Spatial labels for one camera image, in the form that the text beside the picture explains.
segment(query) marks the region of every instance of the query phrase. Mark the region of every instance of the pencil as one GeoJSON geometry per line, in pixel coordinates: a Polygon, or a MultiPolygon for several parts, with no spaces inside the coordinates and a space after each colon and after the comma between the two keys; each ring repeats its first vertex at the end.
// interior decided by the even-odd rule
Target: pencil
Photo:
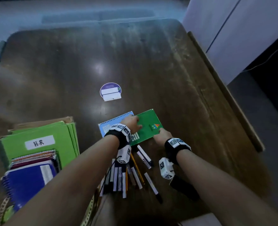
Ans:
{"type": "Polygon", "coordinates": [[[131,153],[130,156],[132,157],[132,160],[133,160],[133,162],[134,162],[134,165],[135,165],[135,167],[136,167],[136,169],[137,169],[137,171],[138,171],[140,180],[141,180],[141,182],[142,182],[143,185],[144,185],[144,184],[145,184],[145,183],[144,183],[144,179],[143,179],[143,177],[142,177],[142,175],[141,175],[141,173],[140,173],[140,171],[139,171],[139,168],[138,168],[137,163],[136,163],[136,161],[135,161],[135,159],[134,159],[134,157],[133,157],[133,154],[131,153]]]}
{"type": "Polygon", "coordinates": [[[127,172],[125,173],[126,191],[128,190],[127,172]]]}

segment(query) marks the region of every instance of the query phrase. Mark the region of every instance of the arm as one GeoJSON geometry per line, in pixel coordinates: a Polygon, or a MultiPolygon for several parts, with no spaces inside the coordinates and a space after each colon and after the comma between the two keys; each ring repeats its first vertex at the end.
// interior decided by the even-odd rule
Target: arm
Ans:
{"type": "MultiPolygon", "coordinates": [[[[172,135],[161,129],[154,138],[164,145],[172,135]]],[[[278,213],[226,172],[187,149],[176,160],[222,225],[278,225],[278,213]]]]}
{"type": "MultiPolygon", "coordinates": [[[[137,117],[121,123],[131,133],[142,126],[137,117]]],[[[84,151],[6,223],[10,225],[80,225],[92,196],[116,158],[119,140],[108,135],[84,151]]]]}

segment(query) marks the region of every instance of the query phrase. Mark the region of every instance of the wristband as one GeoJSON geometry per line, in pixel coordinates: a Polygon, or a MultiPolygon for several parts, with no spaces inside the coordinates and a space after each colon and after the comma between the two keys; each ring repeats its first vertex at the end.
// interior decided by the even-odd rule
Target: wristband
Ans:
{"type": "Polygon", "coordinates": [[[123,124],[112,125],[109,131],[105,134],[105,136],[107,135],[113,135],[119,139],[118,149],[124,148],[131,139],[130,129],[123,124]]]}
{"type": "Polygon", "coordinates": [[[179,165],[177,162],[177,153],[180,150],[188,149],[191,151],[191,147],[179,138],[170,138],[166,140],[164,147],[167,154],[167,158],[169,159],[169,161],[176,165],[179,165]]]}

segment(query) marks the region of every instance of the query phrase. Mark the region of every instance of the wooden table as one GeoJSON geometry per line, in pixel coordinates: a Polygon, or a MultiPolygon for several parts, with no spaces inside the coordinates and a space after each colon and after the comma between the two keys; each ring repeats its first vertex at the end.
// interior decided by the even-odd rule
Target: wooden table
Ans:
{"type": "MultiPolygon", "coordinates": [[[[81,152],[101,138],[98,123],[153,108],[163,126],[195,154],[242,181],[258,195],[269,178],[231,106],[182,25],[172,19],[84,28],[34,30],[10,36],[0,62],[0,118],[9,123],[73,116],[81,152]],[[122,98],[104,102],[101,86],[115,82],[122,98]]],[[[208,212],[160,175],[165,156],[153,139],[140,144],[156,166],[148,171],[164,203],[146,183],[115,196],[117,221],[145,215],[184,220],[208,212]]]]}

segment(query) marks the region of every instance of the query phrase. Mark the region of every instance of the blue notebook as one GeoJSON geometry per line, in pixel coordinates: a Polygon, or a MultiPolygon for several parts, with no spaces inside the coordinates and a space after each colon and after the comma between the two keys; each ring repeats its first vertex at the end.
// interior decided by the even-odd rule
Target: blue notebook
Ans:
{"type": "Polygon", "coordinates": [[[2,177],[7,195],[18,211],[56,175],[51,160],[9,170],[2,177]]]}
{"type": "Polygon", "coordinates": [[[130,111],[130,112],[125,113],[125,114],[123,114],[121,116],[118,116],[118,117],[115,117],[113,119],[110,119],[108,121],[99,123],[98,126],[99,126],[99,129],[100,129],[102,137],[105,136],[105,134],[108,132],[108,130],[110,129],[110,127],[112,125],[120,123],[125,117],[129,116],[130,114],[134,115],[133,111],[130,111]]]}

